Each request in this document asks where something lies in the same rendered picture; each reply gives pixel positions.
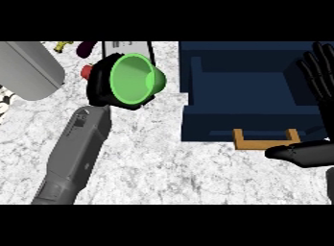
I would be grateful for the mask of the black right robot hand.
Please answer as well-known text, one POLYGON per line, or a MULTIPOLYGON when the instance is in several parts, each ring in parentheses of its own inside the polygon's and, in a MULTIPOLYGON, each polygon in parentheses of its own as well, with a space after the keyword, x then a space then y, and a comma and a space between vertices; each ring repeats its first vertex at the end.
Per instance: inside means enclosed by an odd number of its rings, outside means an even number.
POLYGON ((334 165, 334 47, 316 42, 314 51, 297 62, 320 110, 329 139, 282 145, 266 151, 269 159, 286 160, 304 168, 334 165))

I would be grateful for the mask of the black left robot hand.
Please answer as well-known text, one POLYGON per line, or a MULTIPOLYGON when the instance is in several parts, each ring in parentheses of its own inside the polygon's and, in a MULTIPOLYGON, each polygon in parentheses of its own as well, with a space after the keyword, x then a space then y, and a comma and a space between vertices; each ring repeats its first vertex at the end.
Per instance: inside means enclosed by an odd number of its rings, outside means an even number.
POLYGON ((87 84, 87 96, 92 106, 115 106, 118 108, 136 111, 155 99, 155 96, 151 96, 142 103, 129 105, 114 95, 110 81, 111 71, 115 62, 123 56, 124 54, 115 53, 104 58, 93 66, 87 84))

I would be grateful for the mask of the green cup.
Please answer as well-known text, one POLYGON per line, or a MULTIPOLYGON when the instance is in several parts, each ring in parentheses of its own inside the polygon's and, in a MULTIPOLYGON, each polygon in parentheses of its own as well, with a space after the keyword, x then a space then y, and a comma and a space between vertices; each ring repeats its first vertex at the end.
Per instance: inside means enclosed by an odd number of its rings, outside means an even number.
POLYGON ((110 81, 117 99, 138 105, 166 89, 168 79, 151 60, 142 54, 132 53, 117 60, 110 81))

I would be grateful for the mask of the navy blue drawer front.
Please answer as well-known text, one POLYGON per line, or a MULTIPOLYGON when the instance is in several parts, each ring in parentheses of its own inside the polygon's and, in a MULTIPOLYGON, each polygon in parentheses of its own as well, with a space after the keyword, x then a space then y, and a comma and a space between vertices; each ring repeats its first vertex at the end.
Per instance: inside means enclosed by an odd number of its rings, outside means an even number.
POLYGON ((297 129, 304 141, 328 138, 316 106, 273 108, 217 108, 188 106, 183 112, 182 140, 219 142, 233 140, 233 130, 244 130, 251 140, 285 140, 297 129))

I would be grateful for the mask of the navy blue drawer cabinet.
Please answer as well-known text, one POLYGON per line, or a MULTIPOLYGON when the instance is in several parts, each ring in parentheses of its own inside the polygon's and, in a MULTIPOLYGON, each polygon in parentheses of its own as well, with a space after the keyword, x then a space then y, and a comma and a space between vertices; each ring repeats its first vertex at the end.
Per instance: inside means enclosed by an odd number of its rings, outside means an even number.
POLYGON ((248 86, 269 87, 298 106, 316 98, 297 66, 311 41, 180 41, 180 86, 189 102, 216 104, 248 93, 248 86))

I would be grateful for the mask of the red round object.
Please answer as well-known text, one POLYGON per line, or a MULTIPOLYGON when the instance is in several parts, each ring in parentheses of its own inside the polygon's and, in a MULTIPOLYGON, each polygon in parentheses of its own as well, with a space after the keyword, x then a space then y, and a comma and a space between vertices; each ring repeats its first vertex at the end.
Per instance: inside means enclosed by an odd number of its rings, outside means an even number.
POLYGON ((92 71, 93 71, 93 65, 92 64, 87 64, 82 70, 82 76, 86 80, 90 79, 90 76, 92 76, 92 71))

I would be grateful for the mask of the dark purple eggplant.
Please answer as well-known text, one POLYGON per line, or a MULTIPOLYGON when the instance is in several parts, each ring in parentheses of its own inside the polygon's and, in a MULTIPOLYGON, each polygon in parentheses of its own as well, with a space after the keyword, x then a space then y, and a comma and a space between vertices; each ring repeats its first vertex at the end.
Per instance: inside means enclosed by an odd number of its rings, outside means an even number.
POLYGON ((77 55, 86 59, 92 52, 93 52, 93 48, 96 46, 96 41, 83 41, 79 48, 77 48, 77 55))

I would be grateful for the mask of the white black-edged box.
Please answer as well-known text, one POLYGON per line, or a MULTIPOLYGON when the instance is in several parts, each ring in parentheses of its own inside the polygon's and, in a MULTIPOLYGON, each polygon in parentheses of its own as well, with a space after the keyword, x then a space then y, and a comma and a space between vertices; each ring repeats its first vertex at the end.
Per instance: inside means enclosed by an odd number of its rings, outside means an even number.
POLYGON ((151 41, 104 41, 102 57, 108 57, 114 53, 139 53, 151 60, 152 63, 157 63, 151 41))

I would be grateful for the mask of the yellow small object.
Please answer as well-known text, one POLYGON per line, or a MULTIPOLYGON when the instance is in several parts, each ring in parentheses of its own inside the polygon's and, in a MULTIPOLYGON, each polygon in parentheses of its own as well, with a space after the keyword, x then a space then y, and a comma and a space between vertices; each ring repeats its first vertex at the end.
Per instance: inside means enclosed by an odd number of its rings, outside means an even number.
POLYGON ((64 51, 64 47, 67 44, 74 44, 74 41, 59 41, 58 44, 56 44, 56 48, 55 48, 55 51, 58 53, 62 53, 64 51))

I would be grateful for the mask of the grey rounded appliance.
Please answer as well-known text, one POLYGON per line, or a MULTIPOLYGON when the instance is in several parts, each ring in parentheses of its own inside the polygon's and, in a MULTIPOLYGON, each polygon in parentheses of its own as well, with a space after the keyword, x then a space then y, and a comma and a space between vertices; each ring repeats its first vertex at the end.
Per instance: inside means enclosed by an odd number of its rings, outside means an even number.
POLYGON ((0 85, 23 99, 48 98, 64 80, 64 67, 40 41, 0 41, 0 85))

